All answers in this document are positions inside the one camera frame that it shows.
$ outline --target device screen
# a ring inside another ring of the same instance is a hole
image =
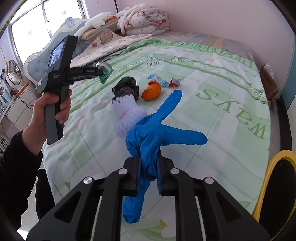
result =
[[[52,51],[52,54],[50,56],[50,60],[49,60],[49,67],[51,67],[55,62],[57,62],[61,56],[62,56],[62,51],[63,51],[63,46],[64,46],[64,42],[61,42],[58,46],[56,46],[54,48],[54,50]]]

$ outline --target red snack wrapper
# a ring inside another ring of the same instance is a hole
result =
[[[172,79],[168,86],[170,87],[180,86],[180,80]]]

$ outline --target blue tufted headboard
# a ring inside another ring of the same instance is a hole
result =
[[[78,29],[85,25],[87,20],[78,18],[66,20],[42,51],[34,53],[27,58],[23,68],[25,76],[37,85],[38,81],[46,75],[50,54],[54,47],[66,36],[74,35]],[[72,58],[82,53],[88,46],[88,41],[79,39]]]

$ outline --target black gripper frame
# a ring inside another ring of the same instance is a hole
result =
[[[136,196],[140,151],[108,177],[84,178],[29,232],[27,241],[120,241],[123,196]],[[175,196],[176,240],[202,241],[198,198],[207,241],[268,241],[267,231],[213,178],[199,180],[158,152],[162,196]]]

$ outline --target fan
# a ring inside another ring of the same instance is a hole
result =
[[[7,61],[5,74],[6,80],[12,88],[19,90],[22,87],[22,73],[14,60]]]

